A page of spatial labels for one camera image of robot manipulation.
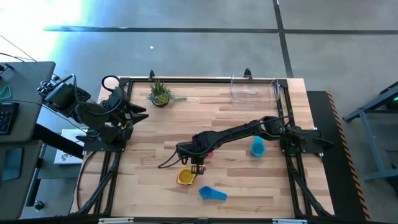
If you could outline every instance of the blue scoop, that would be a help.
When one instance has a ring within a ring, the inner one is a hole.
[[[218,200],[226,200],[227,196],[223,192],[219,192],[217,190],[212,189],[209,186],[204,186],[199,189],[199,194],[203,199],[218,199]]]
[[[250,151],[251,154],[253,154],[256,157],[262,156],[266,152],[266,148],[264,147],[262,138],[260,138],[259,136],[254,137],[254,141],[253,144],[251,145]]]

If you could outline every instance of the red object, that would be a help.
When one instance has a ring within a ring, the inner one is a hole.
[[[214,152],[210,152],[210,153],[207,154],[206,158],[207,158],[207,159],[210,159],[210,158],[212,158],[213,156],[214,156]]]

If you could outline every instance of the wooden tabletop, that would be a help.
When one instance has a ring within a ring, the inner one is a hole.
[[[304,80],[292,78],[288,79],[288,84],[296,125],[303,129],[313,128]],[[117,83],[108,79],[106,85],[116,86]],[[133,85],[131,102],[147,108],[149,117],[134,126],[132,138],[122,153],[112,216],[294,217],[286,162],[278,141],[264,141],[266,153],[261,157],[254,157],[249,151],[253,137],[222,145],[205,161],[205,174],[190,186],[177,183],[179,170],[190,166],[189,163],[157,168],[173,154],[176,143],[190,141],[201,131],[221,131],[265,115],[277,116],[276,105],[270,108],[233,106],[227,83],[168,83],[167,86],[175,96],[186,96],[188,100],[157,108],[146,99],[150,93],[149,83]],[[102,88],[99,100],[107,99],[108,95]],[[97,153],[82,175],[82,203],[98,185],[102,162],[103,153]],[[308,187],[324,208],[333,213],[321,160],[304,154],[303,164]],[[228,199],[203,200],[198,189],[204,185],[226,193]],[[301,190],[298,195],[304,211]],[[71,212],[75,210],[74,202]]]

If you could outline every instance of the plant pot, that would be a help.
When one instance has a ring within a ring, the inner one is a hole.
[[[169,101],[170,101],[170,97],[167,99],[167,102],[164,103],[164,104],[158,104],[158,103],[155,102],[155,100],[152,100],[152,103],[153,103],[155,106],[157,106],[158,108],[163,108],[163,107],[165,107],[165,106],[168,105]]]

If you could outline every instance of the transparent bin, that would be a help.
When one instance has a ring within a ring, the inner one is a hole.
[[[272,108],[280,97],[279,82],[275,77],[271,83],[243,82],[240,73],[231,76],[231,102],[235,107]]]

